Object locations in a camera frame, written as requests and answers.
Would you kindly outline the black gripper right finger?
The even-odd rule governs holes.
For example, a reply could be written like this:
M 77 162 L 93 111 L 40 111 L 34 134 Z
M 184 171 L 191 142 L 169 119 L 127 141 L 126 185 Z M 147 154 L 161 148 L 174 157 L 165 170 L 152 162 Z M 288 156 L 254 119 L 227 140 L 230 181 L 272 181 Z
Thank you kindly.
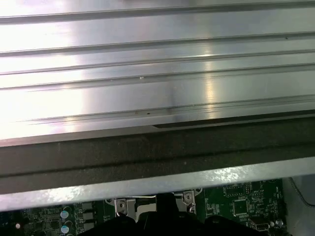
M 194 214 L 180 212 L 174 194 L 167 194 L 167 223 L 170 233 L 181 236 L 250 236 L 251 229 L 222 216 L 200 222 Z

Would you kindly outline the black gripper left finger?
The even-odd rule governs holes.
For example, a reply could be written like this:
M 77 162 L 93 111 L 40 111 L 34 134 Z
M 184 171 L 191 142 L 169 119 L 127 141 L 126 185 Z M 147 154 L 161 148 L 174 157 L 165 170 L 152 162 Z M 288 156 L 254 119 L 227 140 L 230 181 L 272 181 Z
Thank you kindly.
M 85 232 L 86 236 L 160 236 L 166 230 L 167 194 L 156 195 L 157 209 L 144 212 L 138 221 L 121 214 Z

